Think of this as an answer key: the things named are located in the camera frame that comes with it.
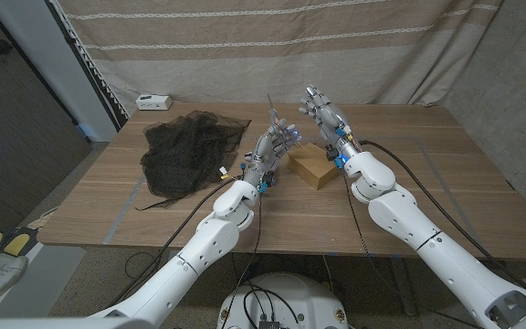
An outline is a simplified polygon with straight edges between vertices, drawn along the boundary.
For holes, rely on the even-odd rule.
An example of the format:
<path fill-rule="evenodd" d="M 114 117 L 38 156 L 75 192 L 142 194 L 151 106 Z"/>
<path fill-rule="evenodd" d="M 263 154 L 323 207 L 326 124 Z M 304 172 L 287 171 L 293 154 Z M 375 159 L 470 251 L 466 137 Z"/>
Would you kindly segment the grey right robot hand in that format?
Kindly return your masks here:
<path fill-rule="evenodd" d="M 360 152 L 345 114 L 313 85 L 306 88 L 306 97 L 300 103 L 299 112 L 316 122 L 327 143 L 328 160 L 343 169 L 345 163 Z"/>

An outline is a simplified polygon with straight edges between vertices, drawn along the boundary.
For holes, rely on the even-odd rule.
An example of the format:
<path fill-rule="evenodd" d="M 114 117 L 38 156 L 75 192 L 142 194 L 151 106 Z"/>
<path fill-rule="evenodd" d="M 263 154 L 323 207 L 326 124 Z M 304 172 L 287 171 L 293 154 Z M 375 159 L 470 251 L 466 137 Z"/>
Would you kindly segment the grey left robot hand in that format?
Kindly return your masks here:
<path fill-rule="evenodd" d="M 259 137 L 250 154 L 247 170 L 242 178 L 257 188 L 264 174 L 274 172 L 281 157 L 300 140 L 295 124 L 286 124 L 286 119 L 273 120 L 273 123 Z"/>

